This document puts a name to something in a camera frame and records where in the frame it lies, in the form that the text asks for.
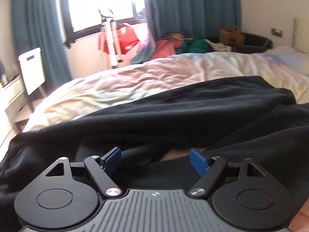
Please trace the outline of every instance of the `blue pad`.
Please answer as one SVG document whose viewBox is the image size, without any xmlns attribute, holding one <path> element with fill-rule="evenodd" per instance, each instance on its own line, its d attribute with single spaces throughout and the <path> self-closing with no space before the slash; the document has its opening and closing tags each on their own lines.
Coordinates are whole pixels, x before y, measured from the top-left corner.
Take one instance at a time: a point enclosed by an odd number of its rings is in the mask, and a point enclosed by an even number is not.
<svg viewBox="0 0 309 232">
<path fill-rule="evenodd" d="M 195 168 L 197 173 L 202 177 L 209 169 L 207 160 L 198 154 L 195 149 L 190 150 L 190 162 L 191 165 Z"/>
<path fill-rule="evenodd" d="M 103 170 L 108 175 L 111 176 L 116 168 L 121 162 L 121 150 L 118 148 L 109 157 L 105 159 Z"/>
</svg>

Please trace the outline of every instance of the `window frame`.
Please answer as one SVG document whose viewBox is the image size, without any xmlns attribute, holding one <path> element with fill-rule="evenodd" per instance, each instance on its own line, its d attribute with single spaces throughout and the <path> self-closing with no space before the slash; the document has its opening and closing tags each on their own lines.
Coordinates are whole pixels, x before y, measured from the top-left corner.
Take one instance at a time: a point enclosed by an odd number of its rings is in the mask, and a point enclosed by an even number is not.
<svg viewBox="0 0 309 232">
<path fill-rule="evenodd" d="M 74 32 L 71 15 L 70 15 L 70 8 L 69 8 L 69 0 L 60 0 L 61 3 L 61 13 L 62 13 L 62 20 L 63 20 L 63 26 L 66 34 L 66 45 L 68 46 L 69 43 L 74 42 L 75 40 L 89 36 L 95 33 L 100 32 L 101 24 L 94 25 L 88 28 L 85 28 L 80 31 Z M 117 20 L 118 24 L 122 23 L 128 23 L 130 25 L 139 24 L 139 23 L 146 23 L 147 19 L 137 19 L 138 14 L 135 8 L 135 2 L 132 1 L 132 9 L 133 9 L 133 17 L 131 18 L 125 18 L 121 20 Z"/>
</svg>

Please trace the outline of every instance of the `green clothing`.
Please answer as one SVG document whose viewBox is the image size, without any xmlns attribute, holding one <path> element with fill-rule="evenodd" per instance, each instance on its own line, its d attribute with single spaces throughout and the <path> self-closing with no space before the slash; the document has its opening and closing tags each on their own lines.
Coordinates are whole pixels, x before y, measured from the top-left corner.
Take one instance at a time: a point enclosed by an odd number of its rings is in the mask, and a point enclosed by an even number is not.
<svg viewBox="0 0 309 232">
<path fill-rule="evenodd" d="M 183 40 L 180 47 L 175 48 L 175 52 L 177 55 L 182 53 L 206 53 L 211 52 L 211 47 L 201 36 L 196 36 L 193 40 Z"/>
</svg>

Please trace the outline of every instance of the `teal curtain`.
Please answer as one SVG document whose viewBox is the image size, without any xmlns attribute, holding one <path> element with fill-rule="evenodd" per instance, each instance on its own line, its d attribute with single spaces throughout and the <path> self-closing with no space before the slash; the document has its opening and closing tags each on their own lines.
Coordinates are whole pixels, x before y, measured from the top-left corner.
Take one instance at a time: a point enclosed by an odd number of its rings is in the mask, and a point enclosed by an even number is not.
<svg viewBox="0 0 309 232">
<path fill-rule="evenodd" d="M 220 29 L 241 26 L 240 0 L 145 0 L 155 39 L 164 34 L 216 37 Z"/>
<path fill-rule="evenodd" d="M 45 88 L 53 90 L 72 80 L 61 42 L 56 0 L 12 0 L 16 55 L 41 48 Z"/>
</svg>

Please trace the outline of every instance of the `crosshair logo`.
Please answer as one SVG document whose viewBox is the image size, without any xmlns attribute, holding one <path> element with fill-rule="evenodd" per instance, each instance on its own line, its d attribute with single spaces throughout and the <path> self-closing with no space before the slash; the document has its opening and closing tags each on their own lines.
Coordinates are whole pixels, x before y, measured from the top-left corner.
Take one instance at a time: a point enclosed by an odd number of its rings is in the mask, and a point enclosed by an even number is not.
<svg viewBox="0 0 309 232">
<path fill-rule="evenodd" d="M 152 196 L 154 196 L 154 197 L 158 197 L 159 195 L 161 195 L 159 192 L 153 192 L 152 194 L 151 194 Z"/>
</svg>

